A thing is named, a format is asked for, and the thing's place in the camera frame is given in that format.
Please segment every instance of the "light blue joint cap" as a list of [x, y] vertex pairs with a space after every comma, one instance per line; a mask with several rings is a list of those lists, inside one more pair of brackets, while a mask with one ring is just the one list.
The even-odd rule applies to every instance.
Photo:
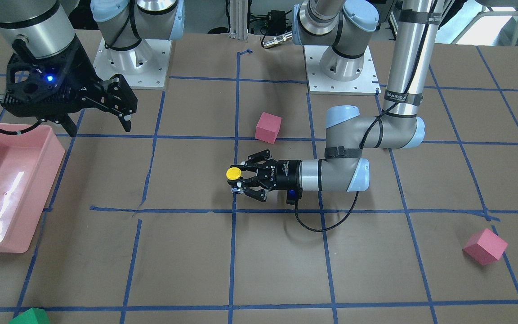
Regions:
[[417, 129], [415, 130], [415, 134], [409, 143], [403, 146], [402, 149], [416, 148], [423, 142], [423, 139], [425, 138], [425, 122], [423, 119], [421, 119], [421, 117], [415, 118], [417, 118]]
[[169, 35], [170, 41], [176, 41], [183, 37], [183, 29], [185, 28], [185, 2], [178, 0], [177, 11], [175, 12], [175, 22], [171, 28], [171, 35]]
[[347, 188], [347, 192], [351, 193], [353, 191], [365, 191], [369, 189], [369, 178], [369, 160], [360, 158], [359, 164], [357, 164], [357, 168], [353, 174], [353, 179], [351, 179], [349, 188]]
[[366, 32], [374, 32], [379, 22], [379, 13], [375, 6], [365, 0], [347, 0], [343, 5], [345, 16], [357, 27]]
[[301, 26], [299, 26], [300, 22], [297, 19], [297, 12], [299, 12], [300, 6], [301, 4], [296, 4], [295, 6], [293, 6], [293, 27], [291, 29], [293, 33], [293, 38], [291, 39], [291, 41], [293, 41], [293, 44], [295, 45], [303, 45], [303, 43], [301, 43], [301, 38], [299, 36], [299, 29], [301, 28]]
[[325, 128], [333, 127], [337, 124], [348, 121], [359, 115], [359, 108], [354, 105], [336, 105], [327, 110]]
[[93, 20], [98, 23], [105, 22], [125, 10], [127, 5], [129, 0], [91, 0]]

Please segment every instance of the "pink block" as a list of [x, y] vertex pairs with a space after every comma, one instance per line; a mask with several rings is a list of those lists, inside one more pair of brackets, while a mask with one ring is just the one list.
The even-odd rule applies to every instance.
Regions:
[[490, 229], [485, 228], [469, 238], [469, 242], [467, 242], [463, 251], [467, 252], [469, 256], [472, 256], [482, 265], [487, 265], [501, 259], [507, 246], [507, 242]]
[[[0, 124], [8, 131], [28, 125]], [[0, 252], [29, 248], [65, 150], [48, 125], [0, 134]]]
[[281, 117], [271, 115], [270, 113], [262, 113], [259, 123], [255, 128], [255, 138], [267, 143], [275, 143], [277, 134], [281, 127]]

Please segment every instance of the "blue grid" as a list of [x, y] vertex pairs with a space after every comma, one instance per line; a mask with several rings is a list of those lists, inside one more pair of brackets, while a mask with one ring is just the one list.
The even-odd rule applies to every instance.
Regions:
[[[469, 172], [471, 173], [471, 176], [473, 178], [473, 182], [475, 183], [475, 186], [477, 187], [477, 192], [479, 195], [479, 199], [481, 199], [481, 210], [452, 210], [452, 209], [409, 209], [407, 207], [406, 201], [405, 201], [405, 195], [403, 193], [403, 187], [401, 184], [401, 180], [399, 178], [399, 173], [397, 169], [397, 162], [395, 160], [395, 156], [393, 154], [392, 150], [389, 150], [391, 162], [394, 168], [395, 177], [397, 178], [397, 186], [399, 188], [399, 193], [401, 195], [401, 202], [403, 204], [403, 209], [385, 209], [385, 210], [355, 210], [353, 213], [404, 213], [407, 218], [407, 224], [409, 225], [409, 231], [411, 234], [411, 238], [413, 240], [413, 245], [415, 247], [415, 254], [417, 256], [417, 262], [419, 263], [419, 268], [421, 270], [421, 275], [423, 277], [423, 283], [425, 286], [425, 291], [427, 295], [428, 301], [409, 301], [409, 302], [395, 302], [395, 303], [336, 303], [335, 301], [335, 292], [333, 287], [333, 275], [331, 273], [331, 264], [329, 259], [329, 246], [327, 244], [327, 237], [326, 234], [323, 233], [323, 242], [325, 246], [325, 260], [326, 260], [326, 266], [327, 266], [327, 277], [329, 280], [329, 289], [331, 293], [331, 303], [318, 303], [318, 304], [253, 304], [253, 305], [234, 305], [234, 271], [235, 271], [235, 243], [236, 243], [236, 214], [237, 213], [289, 213], [292, 212], [291, 209], [279, 209], [279, 210], [259, 210], [259, 209], [237, 209], [237, 199], [236, 195], [233, 197], [232, 202], [232, 209], [139, 209], [139, 207], [142, 205], [142, 203], [145, 201], [147, 192], [148, 192], [148, 183], [150, 179], [150, 171], [152, 168], [153, 158], [156, 151], [156, 142], [157, 139], [160, 138], [179, 138], [179, 139], [202, 139], [202, 140], [233, 140], [234, 141], [234, 163], [237, 163], [237, 150], [238, 150], [238, 141], [249, 141], [254, 140], [254, 138], [245, 138], [245, 137], [238, 137], [238, 122], [239, 122], [239, 84], [240, 82], [273, 82], [273, 83], [298, 83], [298, 84], [306, 84], [305, 81], [297, 81], [297, 80], [282, 80], [282, 81], [274, 81], [274, 80], [255, 80], [255, 79], [242, 79], [239, 77], [239, 71], [240, 71], [240, 62], [239, 57], [240, 55], [251, 53], [251, 50], [243, 51], [240, 53], [237, 53], [237, 77], [236, 78], [204, 78], [204, 77], [192, 77], [192, 76], [170, 76], [170, 78], [182, 78], [182, 79], [190, 79], [190, 80], [220, 80], [220, 81], [235, 81], [236, 82], [236, 127], [235, 127], [235, 135], [234, 137], [203, 137], [203, 136], [170, 136], [170, 135], [158, 135], [158, 127], [161, 120], [162, 115], [162, 109], [164, 106], [164, 100], [165, 100], [165, 93], [162, 93], [161, 97], [161, 104], [160, 104], [160, 110], [158, 113], [158, 119], [156, 124], [156, 130], [154, 132], [154, 135], [99, 135], [99, 134], [80, 134], [77, 137], [112, 137], [112, 138], [152, 138], [152, 158], [150, 160], [150, 167], [149, 171], [146, 175], [145, 185], [144, 185], [144, 192], [142, 196], [142, 202], [136, 209], [117, 209], [117, 208], [109, 208], [109, 207], [95, 207], [91, 206], [90, 210], [92, 211], [103, 211], [103, 212], [130, 212], [130, 213], [204, 213], [204, 212], [221, 212], [221, 213], [232, 213], [232, 241], [231, 241], [231, 257], [230, 257], [230, 287], [229, 287], [229, 301], [228, 305], [206, 305], [206, 306], [128, 306], [128, 298], [129, 293], [131, 291], [132, 287], [132, 278], [133, 278], [133, 272], [135, 267], [135, 260], [136, 260], [136, 254], [138, 249], [138, 243], [140, 241], [140, 231], [142, 226], [142, 220], [138, 219], [138, 224], [136, 228], [136, 236], [134, 240], [134, 246], [132, 249], [132, 257], [129, 265], [129, 272], [128, 272], [128, 279], [127, 284], [125, 287], [125, 295], [122, 306], [110, 306], [110, 307], [81, 307], [81, 306], [74, 306], [74, 307], [62, 307], [62, 306], [56, 306], [56, 307], [44, 307], [47, 311], [62, 311], [62, 312], [70, 312], [70, 311], [90, 311], [90, 312], [101, 312], [101, 311], [119, 311], [121, 312], [121, 320], [120, 323], [123, 324], [125, 322], [125, 314], [129, 311], [177, 311], [177, 310], [183, 310], [183, 311], [195, 311], [195, 310], [218, 310], [218, 311], [228, 311], [228, 323], [232, 323], [232, 312], [234, 309], [237, 310], [273, 310], [273, 309], [302, 309], [302, 308], [331, 308], [333, 310], [333, 321], [335, 324], [339, 322], [337, 318], [337, 309], [338, 308], [374, 308], [374, 307], [429, 307], [433, 322], [437, 324], [437, 317], [434, 307], [435, 306], [465, 306], [465, 305], [499, 305], [499, 304], [518, 304], [518, 299], [506, 299], [506, 300], [454, 300], [454, 301], [436, 301], [432, 300], [428, 285], [428, 279], [426, 277], [426, 273], [423, 267], [423, 261], [421, 260], [420, 255], [420, 249], [419, 244], [417, 243], [417, 239], [415, 237], [415, 230], [413, 229], [413, 223], [411, 221], [411, 213], [467, 213], [472, 214], [479, 217], [485, 217], [487, 220], [493, 220], [493, 221], [500, 221], [497, 217], [493, 217], [489, 215], [489, 213], [510, 213], [510, 214], [518, 214], [518, 211], [509, 211], [509, 210], [489, 210], [487, 207], [485, 207], [485, 203], [483, 200], [483, 196], [481, 195], [481, 191], [478, 188], [477, 184], [477, 178], [475, 176], [475, 173], [473, 172], [473, 169], [471, 168], [471, 165], [469, 163], [469, 158], [466, 154], [466, 151], [463, 148], [464, 144], [469, 145], [518, 145], [518, 143], [510, 143], [510, 142], [467, 142], [467, 141], [461, 141], [459, 137], [459, 133], [453, 123], [452, 116], [450, 114], [450, 111], [447, 108], [446, 102], [444, 100], [444, 97], [442, 95], [441, 90], [444, 89], [452, 89], [452, 90], [487, 90], [487, 91], [498, 91], [500, 92], [502, 98], [505, 101], [505, 105], [507, 109], [509, 109], [509, 112], [511, 113], [514, 122], [518, 126], [518, 121], [516, 117], [514, 116], [514, 113], [512, 112], [512, 109], [509, 106], [508, 101], [506, 100], [503, 92], [518, 92], [518, 90], [514, 89], [502, 89], [500, 88], [498, 82], [496, 81], [495, 77], [493, 76], [493, 73], [491, 71], [491, 68], [489, 68], [487, 62], [485, 61], [485, 58], [483, 54], [481, 53], [480, 49], [477, 47], [477, 50], [479, 51], [479, 55], [481, 55], [481, 59], [483, 60], [483, 63], [489, 70], [489, 73], [491, 74], [491, 77], [493, 78], [497, 89], [488, 89], [488, 88], [457, 88], [457, 87], [444, 87], [439, 86], [438, 82], [436, 80], [436, 77], [434, 75], [434, 72], [431, 68], [430, 72], [433, 76], [435, 86], [426, 86], [425, 88], [433, 88], [437, 89], [440, 97], [442, 99], [442, 102], [444, 103], [444, 106], [446, 108], [448, 117], [450, 119], [450, 122], [452, 124], [452, 127], [454, 129], [455, 135], [457, 137], [457, 141], [424, 141], [426, 144], [456, 144], [459, 145], [462, 149], [465, 161], [467, 165], [469, 166]], [[376, 102], [378, 109], [380, 109], [379, 99], [376, 97]], [[307, 94], [307, 103], [308, 103], [308, 113], [309, 113], [309, 120], [310, 120], [310, 128], [311, 128], [311, 138], [278, 138], [278, 141], [311, 141], [313, 144], [313, 156], [314, 158], [317, 158], [317, 152], [315, 148], [315, 143], [317, 141], [324, 141], [323, 138], [315, 138], [314, 135], [314, 127], [313, 127], [313, 116], [311, 112], [311, 103], [310, 103], [310, 96]], [[80, 126], [82, 119], [84, 117], [84, 111], [81, 112], [80, 117], [78, 119], [77, 125]], [[25, 277], [25, 281], [23, 283], [23, 287], [20, 293], [20, 296], [18, 298], [18, 302], [16, 307], [0, 307], [0, 312], [14, 312], [14, 316], [16, 316], [19, 312], [23, 312], [27, 309], [29, 309], [31, 306], [26, 307], [23, 306], [23, 298], [25, 297], [25, 293], [27, 291], [27, 287], [29, 285], [29, 281], [31, 279], [31, 274], [33, 272], [33, 267], [35, 266], [35, 262], [37, 260], [37, 255], [39, 252], [39, 246], [41, 243], [41, 238], [43, 237], [43, 232], [45, 229], [45, 219], [47, 217], [47, 212], [52, 210], [53, 204], [56, 199], [56, 195], [60, 186], [60, 183], [62, 182], [63, 175], [66, 169], [66, 166], [68, 164], [72, 148], [74, 146], [74, 143], [76, 141], [76, 138], [72, 138], [70, 145], [68, 147], [64, 162], [62, 164], [62, 167], [59, 172], [58, 179], [56, 181], [51, 200], [49, 203], [49, 207], [47, 207], [44, 210], [44, 213], [41, 217], [41, 224], [40, 224], [40, 233], [37, 238], [37, 243], [35, 246], [35, 250], [33, 252], [33, 256], [31, 258], [31, 262], [29, 265], [29, 268], [27, 270], [27, 274]], [[343, 209], [324, 209], [323, 207], [323, 200], [322, 195], [319, 193], [318, 195], [319, 199], [319, 209], [300, 209], [302, 213], [319, 213], [321, 215], [321, 225], [325, 226], [325, 214], [326, 213], [339, 213], [339, 212], [346, 212], [347, 210]], [[497, 230], [494, 225], [492, 225], [493, 231], [497, 233]], [[512, 277], [512, 281], [514, 283], [514, 286], [518, 292], [518, 282], [516, 279], [516, 276], [514, 274], [514, 271], [512, 267], [510, 266], [510, 262], [508, 260], [508, 257], [506, 254], [504, 254], [504, 260], [506, 263], [506, 266], [508, 267], [509, 273]]]

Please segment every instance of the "white chair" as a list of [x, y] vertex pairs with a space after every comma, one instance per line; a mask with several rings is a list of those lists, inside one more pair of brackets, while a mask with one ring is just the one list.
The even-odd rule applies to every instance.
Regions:
[[[518, 0], [476, 0], [479, 4], [483, 6], [481, 12], [477, 13], [477, 15], [469, 22], [467, 27], [465, 27], [461, 33], [453, 41], [452, 44], [456, 44], [463, 35], [481, 18], [485, 16], [518, 16]], [[514, 8], [514, 12], [506, 12], [506, 11], [495, 11], [493, 8]], [[518, 20], [517, 25], [513, 31], [513, 38], [511, 39], [511, 46], [514, 46], [517, 43], [518, 38]]]

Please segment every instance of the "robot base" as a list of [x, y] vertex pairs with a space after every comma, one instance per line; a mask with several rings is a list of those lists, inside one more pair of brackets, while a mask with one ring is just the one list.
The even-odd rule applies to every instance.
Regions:
[[369, 47], [365, 50], [365, 64], [361, 74], [353, 81], [337, 81], [325, 75], [319, 64], [325, 50], [327, 50], [327, 46], [304, 46], [305, 66], [311, 94], [374, 96], [377, 92], [381, 93]]
[[150, 63], [149, 69], [139, 74], [131, 74], [113, 67], [105, 49], [105, 41], [101, 39], [95, 61], [93, 61], [97, 76], [103, 80], [108, 80], [113, 74], [121, 73], [132, 89], [164, 90], [167, 82], [169, 59], [171, 58], [171, 41], [161, 39], [146, 39], [145, 41], [152, 48], [154, 62]]

